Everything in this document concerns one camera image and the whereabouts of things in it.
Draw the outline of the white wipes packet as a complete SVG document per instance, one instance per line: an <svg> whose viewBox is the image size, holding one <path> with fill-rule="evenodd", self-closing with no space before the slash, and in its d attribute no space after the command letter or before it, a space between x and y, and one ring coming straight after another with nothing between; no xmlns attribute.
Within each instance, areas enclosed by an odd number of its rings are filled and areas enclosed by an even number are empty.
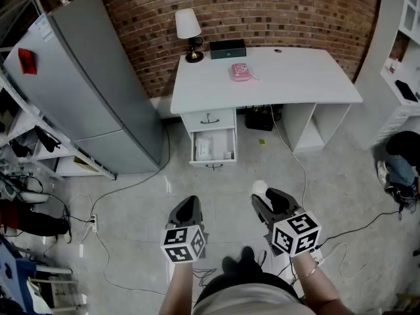
<svg viewBox="0 0 420 315"><path fill-rule="evenodd" d="M196 161L210 161L214 159L214 139L211 136L198 137L196 139Z"/></svg>

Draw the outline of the flat white power strip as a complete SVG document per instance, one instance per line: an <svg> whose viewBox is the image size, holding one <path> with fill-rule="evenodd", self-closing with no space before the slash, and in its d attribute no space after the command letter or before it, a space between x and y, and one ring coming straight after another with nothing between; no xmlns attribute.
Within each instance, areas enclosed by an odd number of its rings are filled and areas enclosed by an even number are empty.
<svg viewBox="0 0 420 315"><path fill-rule="evenodd" d="M310 254L318 266L324 264L327 258L330 256L330 253L324 254L320 247L315 247L315 249L311 251Z"/></svg>

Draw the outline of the white desk drawer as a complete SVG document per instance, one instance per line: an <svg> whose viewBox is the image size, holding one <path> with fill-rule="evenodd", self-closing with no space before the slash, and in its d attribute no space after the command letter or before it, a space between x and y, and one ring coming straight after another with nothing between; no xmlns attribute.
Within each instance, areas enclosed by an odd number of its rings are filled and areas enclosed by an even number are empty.
<svg viewBox="0 0 420 315"><path fill-rule="evenodd" d="M188 132L234 128L234 109L186 112L181 115Z"/></svg>
<svg viewBox="0 0 420 315"><path fill-rule="evenodd" d="M196 161L196 139L198 137L213 137L213 151L214 159L210 161ZM237 143L236 143L236 130L229 129L217 129L211 131L198 131L190 133L191 138L191 156L190 165L193 167L219 170L226 168L231 165L235 165L237 162ZM224 153L231 152L232 159L225 159Z"/></svg>

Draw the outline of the person's right leg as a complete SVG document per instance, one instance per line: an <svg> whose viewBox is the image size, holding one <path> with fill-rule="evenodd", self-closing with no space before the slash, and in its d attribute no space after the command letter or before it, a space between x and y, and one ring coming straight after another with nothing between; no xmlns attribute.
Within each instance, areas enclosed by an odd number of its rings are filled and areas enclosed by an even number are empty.
<svg viewBox="0 0 420 315"><path fill-rule="evenodd" d="M251 247L245 246L241 251L241 259L238 262L238 274L243 284L264 284L278 287L288 292L296 299L299 296L295 290L280 277L271 273L264 272L260 265L255 261L255 253Z"/></svg>

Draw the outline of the person's right forearm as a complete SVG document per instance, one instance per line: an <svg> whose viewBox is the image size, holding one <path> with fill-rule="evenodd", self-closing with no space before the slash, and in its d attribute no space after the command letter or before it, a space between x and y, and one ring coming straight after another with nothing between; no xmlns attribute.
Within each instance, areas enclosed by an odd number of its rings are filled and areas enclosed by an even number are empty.
<svg viewBox="0 0 420 315"><path fill-rule="evenodd" d="M340 299L337 289L309 252L291 258L307 305L317 315L355 315Z"/></svg>

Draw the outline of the table lamp with white shade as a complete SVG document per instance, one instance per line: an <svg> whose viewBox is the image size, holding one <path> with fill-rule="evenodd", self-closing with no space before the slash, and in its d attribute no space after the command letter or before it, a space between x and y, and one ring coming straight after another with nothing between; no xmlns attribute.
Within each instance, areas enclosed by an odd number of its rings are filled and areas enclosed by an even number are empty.
<svg viewBox="0 0 420 315"><path fill-rule="evenodd" d="M177 37L188 41L188 51L185 60L188 63L197 63L203 60L204 55L196 49L203 44L200 37L201 28L193 9L180 9L175 13Z"/></svg>

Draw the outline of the grey refrigerator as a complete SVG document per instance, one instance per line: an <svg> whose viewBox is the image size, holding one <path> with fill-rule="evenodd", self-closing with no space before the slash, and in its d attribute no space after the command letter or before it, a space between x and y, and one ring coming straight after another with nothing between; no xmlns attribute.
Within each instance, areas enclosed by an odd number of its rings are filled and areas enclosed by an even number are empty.
<svg viewBox="0 0 420 315"><path fill-rule="evenodd" d="M14 84L78 148L118 175L159 169L163 127L102 0L75 0L45 15L54 37L33 23L5 59ZM18 49L34 55L23 74Z"/></svg>

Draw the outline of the red paper on refrigerator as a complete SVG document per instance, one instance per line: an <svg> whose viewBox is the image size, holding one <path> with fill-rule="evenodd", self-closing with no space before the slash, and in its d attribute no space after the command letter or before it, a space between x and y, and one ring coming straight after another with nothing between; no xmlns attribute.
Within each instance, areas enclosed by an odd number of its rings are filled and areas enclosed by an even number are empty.
<svg viewBox="0 0 420 315"><path fill-rule="evenodd" d="M37 75L34 55L27 49L18 49L18 60L23 74Z"/></svg>

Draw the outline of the small white object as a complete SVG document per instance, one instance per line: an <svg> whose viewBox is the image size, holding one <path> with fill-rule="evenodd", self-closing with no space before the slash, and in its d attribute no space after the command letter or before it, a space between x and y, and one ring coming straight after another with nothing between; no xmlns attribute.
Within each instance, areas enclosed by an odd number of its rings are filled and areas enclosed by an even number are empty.
<svg viewBox="0 0 420 315"><path fill-rule="evenodd" d="M267 183L263 180L256 180L252 185L252 194L255 194L257 196L264 196L266 194L266 191L268 189Z"/></svg>

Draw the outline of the dark green box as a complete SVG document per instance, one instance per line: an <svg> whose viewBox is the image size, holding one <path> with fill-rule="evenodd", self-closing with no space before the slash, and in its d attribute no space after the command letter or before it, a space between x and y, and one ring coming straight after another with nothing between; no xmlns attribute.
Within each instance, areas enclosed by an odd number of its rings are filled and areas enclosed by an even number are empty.
<svg viewBox="0 0 420 315"><path fill-rule="evenodd" d="M209 43L209 48L212 60L247 56L247 49L243 39L212 41Z"/></svg>

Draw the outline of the metal stool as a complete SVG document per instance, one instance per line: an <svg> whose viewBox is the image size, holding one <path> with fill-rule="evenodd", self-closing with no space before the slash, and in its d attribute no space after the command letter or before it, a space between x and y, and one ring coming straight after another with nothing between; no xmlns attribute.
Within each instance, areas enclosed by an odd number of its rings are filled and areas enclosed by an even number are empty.
<svg viewBox="0 0 420 315"><path fill-rule="evenodd" d="M34 278L29 276L27 287L37 315L64 315L74 313L86 306L77 291L79 281L73 278L70 268L59 268L37 264Z"/></svg>

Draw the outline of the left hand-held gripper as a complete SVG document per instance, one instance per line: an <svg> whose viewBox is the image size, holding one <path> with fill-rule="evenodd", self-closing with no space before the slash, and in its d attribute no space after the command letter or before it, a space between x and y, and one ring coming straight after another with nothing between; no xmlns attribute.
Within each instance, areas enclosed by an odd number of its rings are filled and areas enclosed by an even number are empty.
<svg viewBox="0 0 420 315"><path fill-rule="evenodd" d="M179 226L188 222L193 215L198 224ZM169 222L161 231L160 247L170 263L194 263L205 257L201 202L197 196L181 201L169 214Z"/></svg>

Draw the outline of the black flat item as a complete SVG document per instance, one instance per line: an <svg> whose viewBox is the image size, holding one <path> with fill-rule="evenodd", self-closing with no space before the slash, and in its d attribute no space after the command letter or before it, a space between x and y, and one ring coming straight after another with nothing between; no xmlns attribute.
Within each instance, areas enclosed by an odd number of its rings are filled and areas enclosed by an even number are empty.
<svg viewBox="0 0 420 315"><path fill-rule="evenodd" d="M402 94L402 96L409 101L418 102L417 97L411 91L409 85L403 81L396 80L395 85L397 86L398 90Z"/></svg>

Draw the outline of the white desk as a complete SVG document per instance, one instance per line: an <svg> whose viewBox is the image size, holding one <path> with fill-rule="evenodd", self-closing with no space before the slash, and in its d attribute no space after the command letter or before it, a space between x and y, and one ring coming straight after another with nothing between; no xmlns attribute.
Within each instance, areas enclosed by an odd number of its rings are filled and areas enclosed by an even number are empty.
<svg viewBox="0 0 420 315"><path fill-rule="evenodd" d="M247 64L259 80L237 82L231 65ZM281 119L296 154L322 150L362 97L331 55L320 49L251 47L247 56L198 63L180 58L172 114L281 105Z"/></svg>

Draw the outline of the pink case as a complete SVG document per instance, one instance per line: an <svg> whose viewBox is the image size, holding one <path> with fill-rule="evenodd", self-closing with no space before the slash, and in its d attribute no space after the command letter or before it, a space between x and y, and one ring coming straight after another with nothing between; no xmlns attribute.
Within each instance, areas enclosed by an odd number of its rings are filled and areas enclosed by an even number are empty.
<svg viewBox="0 0 420 315"><path fill-rule="evenodd" d="M231 65L231 76L232 79L237 82L259 80L255 74L251 73L245 63L235 63Z"/></svg>

